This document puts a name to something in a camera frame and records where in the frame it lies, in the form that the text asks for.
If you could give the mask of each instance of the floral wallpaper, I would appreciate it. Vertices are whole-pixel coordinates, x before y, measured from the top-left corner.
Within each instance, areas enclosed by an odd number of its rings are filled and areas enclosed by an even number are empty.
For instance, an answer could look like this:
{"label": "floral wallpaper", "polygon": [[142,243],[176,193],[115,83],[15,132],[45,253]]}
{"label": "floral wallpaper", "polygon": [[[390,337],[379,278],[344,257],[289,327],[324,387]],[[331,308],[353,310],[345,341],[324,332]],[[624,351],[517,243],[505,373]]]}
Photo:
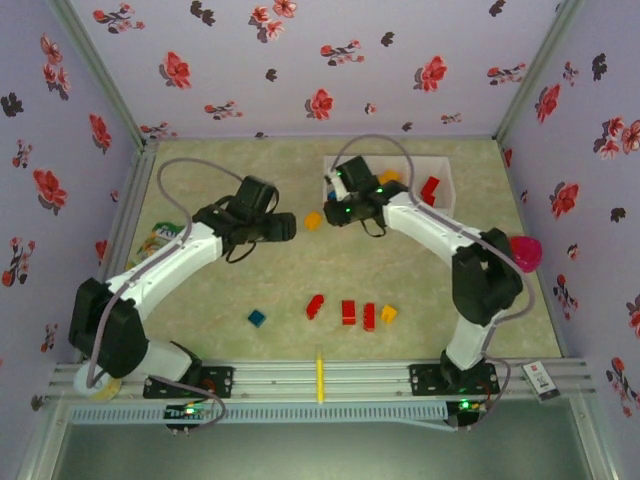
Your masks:
{"label": "floral wallpaper", "polygon": [[640,438],[639,15],[634,0],[586,2],[503,142],[556,326],[593,369],[629,480],[640,471],[629,441]]}
{"label": "floral wallpaper", "polygon": [[8,480],[54,366],[74,360],[66,336],[76,289],[108,254],[134,153],[65,35],[40,0],[13,2],[0,17],[0,63],[19,64],[0,76],[0,476]]}
{"label": "floral wallpaper", "polygon": [[[71,3],[148,139],[491,135],[558,7],[558,0]],[[555,94],[543,95],[543,120]],[[159,125],[167,133],[153,130]]]}

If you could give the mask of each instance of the yellow toy brick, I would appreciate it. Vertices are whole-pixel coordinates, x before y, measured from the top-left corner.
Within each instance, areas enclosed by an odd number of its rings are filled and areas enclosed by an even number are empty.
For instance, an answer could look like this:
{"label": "yellow toy brick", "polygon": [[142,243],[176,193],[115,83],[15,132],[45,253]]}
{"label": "yellow toy brick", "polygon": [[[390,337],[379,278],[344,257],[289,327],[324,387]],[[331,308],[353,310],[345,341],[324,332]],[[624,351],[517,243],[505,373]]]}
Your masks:
{"label": "yellow toy brick", "polygon": [[398,311],[390,305],[385,305],[382,307],[382,313],[380,314],[380,318],[385,323],[392,323],[393,319],[396,318]]}
{"label": "yellow toy brick", "polygon": [[380,182],[380,185],[384,185],[391,180],[402,183],[402,176],[395,170],[385,170],[382,175],[378,175],[378,182]]}
{"label": "yellow toy brick", "polygon": [[309,230],[317,230],[321,223],[322,215],[320,215],[318,212],[311,212],[304,219],[304,226]]}

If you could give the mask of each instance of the red toy brick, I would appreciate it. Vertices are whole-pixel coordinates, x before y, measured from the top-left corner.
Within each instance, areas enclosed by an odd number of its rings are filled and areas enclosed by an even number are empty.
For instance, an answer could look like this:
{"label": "red toy brick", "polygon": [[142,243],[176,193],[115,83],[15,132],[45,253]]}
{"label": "red toy brick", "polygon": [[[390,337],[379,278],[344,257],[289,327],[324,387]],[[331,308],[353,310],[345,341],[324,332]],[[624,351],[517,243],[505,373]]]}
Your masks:
{"label": "red toy brick", "polygon": [[376,328],[376,306],[373,303],[367,303],[364,306],[362,326],[367,332],[373,332]]}
{"label": "red toy brick", "polygon": [[424,203],[427,203],[433,207],[433,204],[436,201],[436,198],[433,196],[433,192],[435,191],[439,183],[440,180],[436,177],[429,177],[429,180],[427,180],[427,183],[424,184],[422,190],[420,191],[420,196],[422,197],[422,201]]}
{"label": "red toy brick", "polygon": [[353,300],[342,301],[342,324],[356,324],[356,302]]}
{"label": "red toy brick", "polygon": [[307,317],[309,320],[313,320],[320,310],[320,307],[324,303],[324,295],[314,295],[309,305],[307,305]]}

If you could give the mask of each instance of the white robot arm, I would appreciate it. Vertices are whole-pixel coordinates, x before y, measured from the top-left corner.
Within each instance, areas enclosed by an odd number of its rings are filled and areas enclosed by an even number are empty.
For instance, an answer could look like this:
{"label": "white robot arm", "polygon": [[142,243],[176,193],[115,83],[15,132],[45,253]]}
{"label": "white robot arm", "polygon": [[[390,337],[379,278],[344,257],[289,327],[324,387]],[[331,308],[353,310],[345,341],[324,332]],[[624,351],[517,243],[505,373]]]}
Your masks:
{"label": "white robot arm", "polygon": [[362,157],[355,157],[330,171],[326,180],[336,198],[324,205],[327,221],[344,226],[354,221],[364,224],[373,219],[380,228],[402,232],[434,252],[452,269],[453,301],[459,317],[453,339],[442,352],[440,370],[446,384],[455,389],[477,381],[496,320],[505,315],[522,292],[522,280],[506,262],[459,233],[481,237],[485,242],[512,256],[506,235],[498,229],[481,232],[453,219],[442,222],[424,213],[427,204],[416,206],[405,185],[380,185]]}
{"label": "white robot arm", "polygon": [[[104,283],[93,278],[85,281],[76,294],[69,341],[90,357],[100,336],[99,319],[108,315],[97,360],[103,381],[88,388],[85,365],[78,372],[76,389],[90,396],[108,379],[131,374],[161,376],[185,385],[198,383],[199,359],[174,342],[149,341],[142,323],[165,296],[205,265],[222,257],[235,263],[260,242],[293,239],[295,217],[273,213],[277,200],[273,185],[245,177],[236,195],[200,209],[177,238],[141,264]],[[234,249],[243,244],[252,247],[242,257],[230,260]],[[105,313],[114,296],[119,298]]]}

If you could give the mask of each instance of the white plastic bin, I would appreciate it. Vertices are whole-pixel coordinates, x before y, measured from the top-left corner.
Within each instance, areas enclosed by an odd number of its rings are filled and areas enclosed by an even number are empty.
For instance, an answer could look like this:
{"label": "white plastic bin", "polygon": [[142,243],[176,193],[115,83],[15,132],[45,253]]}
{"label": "white plastic bin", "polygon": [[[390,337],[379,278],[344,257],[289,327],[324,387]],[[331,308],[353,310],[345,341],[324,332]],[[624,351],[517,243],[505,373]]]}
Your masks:
{"label": "white plastic bin", "polygon": [[[350,160],[353,156],[343,155],[340,159],[340,163]],[[365,162],[369,166],[369,169],[374,175],[382,175],[386,170],[394,170],[401,175],[401,181],[405,185],[409,183],[409,165],[407,165],[407,159],[403,156],[388,156],[388,155],[362,155]],[[427,182],[429,177],[435,177],[440,180],[440,183],[436,187],[433,195],[435,196],[435,203],[433,208],[441,213],[453,218],[455,204],[456,204],[456,191],[453,186],[453,177],[451,176],[451,167],[449,166],[449,159],[447,157],[431,157],[431,156],[412,156],[413,164],[415,167],[415,178],[413,185],[413,192],[418,199],[421,199],[420,191]],[[328,186],[324,181],[324,174],[331,167],[331,164],[335,160],[335,156],[324,157],[324,170],[323,170],[323,198],[324,203],[327,199],[327,195],[331,191],[331,186]]]}

